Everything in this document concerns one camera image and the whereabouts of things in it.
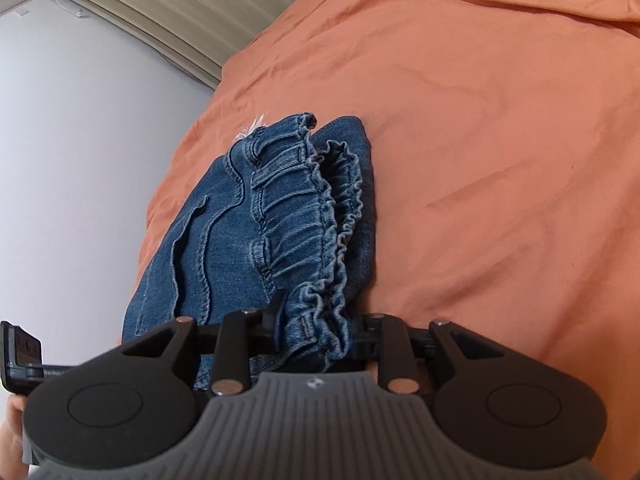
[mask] silver rivet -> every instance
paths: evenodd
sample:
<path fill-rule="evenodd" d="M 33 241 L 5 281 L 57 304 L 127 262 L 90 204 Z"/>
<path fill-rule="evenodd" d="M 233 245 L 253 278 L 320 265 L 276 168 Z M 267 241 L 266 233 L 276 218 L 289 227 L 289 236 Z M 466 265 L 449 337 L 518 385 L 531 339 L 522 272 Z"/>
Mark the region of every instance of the silver rivet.
<path fill-rule="evenodd" d="M 386 387 L 395 394 L 414 394 L 420 390 L 420 383 L 408 377 L 397 377 L 391 379 Z"/>
<path fill-rule="evenodd" d="M 211 391 L 223 397 L 241 394 L 243 390 L 242 383 L 235 379 L 220 379 L 211 385 Z"/>

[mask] ribbed rubber pad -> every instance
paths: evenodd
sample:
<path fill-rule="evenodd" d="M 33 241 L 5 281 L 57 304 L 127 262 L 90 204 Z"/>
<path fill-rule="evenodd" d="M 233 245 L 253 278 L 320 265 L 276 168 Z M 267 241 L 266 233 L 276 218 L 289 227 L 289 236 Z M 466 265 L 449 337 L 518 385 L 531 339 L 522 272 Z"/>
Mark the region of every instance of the ribbed rubber pad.
<path fill-rule="evenodd" d="M 213 399 L 194 430 L 156 459 L 120 470 L 45 462 L 33 480 L 603 480 L 587 460 L 544 471 L 484 462 L 438 429 L 424 403 L 366 372 L 262 374 Z"/>

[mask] black clamp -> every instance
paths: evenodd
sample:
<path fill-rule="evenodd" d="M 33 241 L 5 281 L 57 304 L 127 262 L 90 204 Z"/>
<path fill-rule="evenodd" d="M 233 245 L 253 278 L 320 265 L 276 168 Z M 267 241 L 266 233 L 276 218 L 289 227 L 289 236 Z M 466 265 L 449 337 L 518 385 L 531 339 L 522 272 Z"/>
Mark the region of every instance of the black clamp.
<path fill-rule="evenodd" d="M 86 469 L 144 462 L 180 442 L 208 403 L 252 388 L 249 359 L 278 352 L 284 297 L 220 325 L 178 318 L 75 368 L 43 365 L 39 341 L 2 322 L 2 384 L 30 395 L 24 424 L 40 460 Z M 418 329 L 382 314 L 351 320 L 351 355 L 335 372 L 377 361 L 378 385 L 421 397 L 468 452 L 533 470 L 595 452 L 606 412 L 581 381 L 452 322 Z M 210 389 L 194 392 L 203 354 L 214 355 Z"/>

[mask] white wall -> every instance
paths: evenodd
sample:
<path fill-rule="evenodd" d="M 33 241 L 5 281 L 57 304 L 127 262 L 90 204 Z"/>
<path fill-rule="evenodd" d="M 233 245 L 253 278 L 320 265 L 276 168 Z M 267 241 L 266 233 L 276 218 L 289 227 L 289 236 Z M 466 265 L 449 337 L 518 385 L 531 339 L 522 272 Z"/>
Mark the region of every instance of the white wall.
<path fill-rule="evenodd" d="M 0 16 L 0 319 L 78 364 L 120 333 L 146 203 L 212 91 L 97 16 L 19 8 Z"/>

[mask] denim jeans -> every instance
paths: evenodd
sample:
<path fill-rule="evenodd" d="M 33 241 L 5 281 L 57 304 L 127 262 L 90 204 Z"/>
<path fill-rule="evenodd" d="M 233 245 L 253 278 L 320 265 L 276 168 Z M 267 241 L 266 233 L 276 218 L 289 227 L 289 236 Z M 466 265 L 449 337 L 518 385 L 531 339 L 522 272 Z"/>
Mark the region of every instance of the denim jeans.
<path fill-rule="evenodd" d="M 177 316 L 198 324 L 263 309 L 277 289 L 277 356 L 252 375 L 305 362 L 322 372 L 350 350 L 346 305 L 367 283 L 374 251 L 370 146 L 360 120 L 315 135 L 312 114 L 255 130 L 217 158 L 148 264 L 124 320 L 128 341 Z M 209 386 L 203 356 L 194 387 Z"/>

